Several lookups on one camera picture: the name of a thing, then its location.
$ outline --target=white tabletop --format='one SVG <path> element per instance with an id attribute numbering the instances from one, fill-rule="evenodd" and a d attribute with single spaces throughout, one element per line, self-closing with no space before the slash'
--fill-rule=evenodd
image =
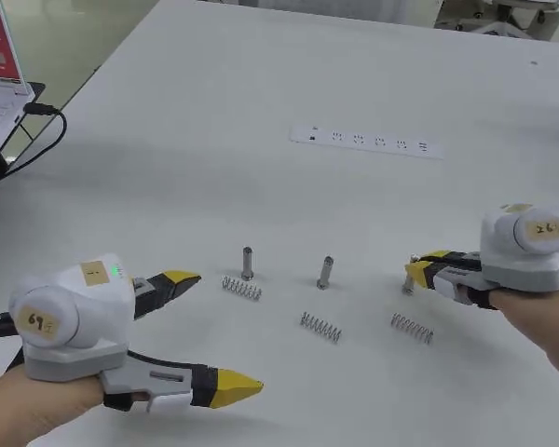
<path id="1" fill-rule="evenodd" d="M 486 210 L 559 204 L 559 45 L 161 0 L 65 113 L 63 143 L 0 184 L 0 311 L 21 275 L 102 252 L 137 276 L 197 271 L 132 348 L 266 387 L 178 419 L 97 409 L 36 445 L 559 445 L 559 374 L 536 347 L 498 313 L 400 292 L 410 253 L 476 250 Z M 290 142 L 307 123 L 445 159 Z M 245 245 L 259 304 L 219 284 Z M 18 344 L 0 341 L 0 372 Z"/>

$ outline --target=label sticker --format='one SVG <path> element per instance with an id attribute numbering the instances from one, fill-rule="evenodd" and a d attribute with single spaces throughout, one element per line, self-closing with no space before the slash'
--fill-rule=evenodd
<path id="1" fill-rule="evenodd" d="M 526 222 L 525 233 L 528 240 L 559 239 L 559 219 Z"/>
<path id="2" fill-rule="evenodd" d="M 17 317 L 17 328 L 40 335 L 46 340 L 53 340 L 60 322 L 46 312 L 24 305 Z"/>
<path id="3" fill-rule="evenodd" d="M 89 287 L 99 286 L 110 282 L 108 274 L 105 272 L 105 266 L 102 261 L 93 261 L 91 263 L 81 263 L 81 270 L 85 277 L 85 282 Z"/>

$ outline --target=floor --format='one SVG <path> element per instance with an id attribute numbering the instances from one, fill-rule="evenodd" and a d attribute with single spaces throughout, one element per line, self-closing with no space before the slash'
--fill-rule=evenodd
<path id="1" fill-rule="evenodd" d="M 157 0 L 3 2 L 26 78 L 48 86 L 41 98 L 42 102 L 62 106 L 105 62 Z M 447 0 L 450 6 L 460 2 L 465 4 L 466 9 L 475 7 L 472 0 Z M 471 15 L 472 12 L 468 10 L 460 14 Z M 31 117 L 25 126 L 32 135 L 36 135 L 46 122 L 43 118 Z M 17 156 L 28 142 L 25 134 L 19 130 L 8 144 L 5 156 Z"/>

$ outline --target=power strip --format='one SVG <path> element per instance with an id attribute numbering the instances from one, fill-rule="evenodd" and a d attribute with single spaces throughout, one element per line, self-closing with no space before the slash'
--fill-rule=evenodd
<path id="1" fill-rule="evenodd" d="M 443 159 L 443 149 L 435 144 L 424 140 L 390 138 L 376 133 L 343 132 L 321 129 L 316 126 L 296 125 L 292 127 L 290 140 L 399 156 Z"/>

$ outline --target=chair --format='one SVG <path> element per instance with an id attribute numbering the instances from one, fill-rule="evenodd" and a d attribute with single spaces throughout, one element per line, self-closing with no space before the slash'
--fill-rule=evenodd
<path id="1" fill-rule="evenodd" d="M 456 26 L 457 31 L 466 31 L 471 27 L 472 33 L 492 34 L 506 37 L 516 37 L 523 39 L 531 39 L 533 37 L 541 39 L 542 36 L 533 35 L 537 33 L 539 25 L 545 23 L 549 14 L 559 13 L 559 0 L 481 0 L 487 5 L 496 7 L 497 19 L 495 21 L 485 19 L 484 6 L 478 8 L 474 13 L 474 19 L 459 20 Z M 516 8 L 536 10 L 536 16 L 533 24 L 530 25 L 527 32 L 520 29 L 520 26 L 513 16 Z"/>

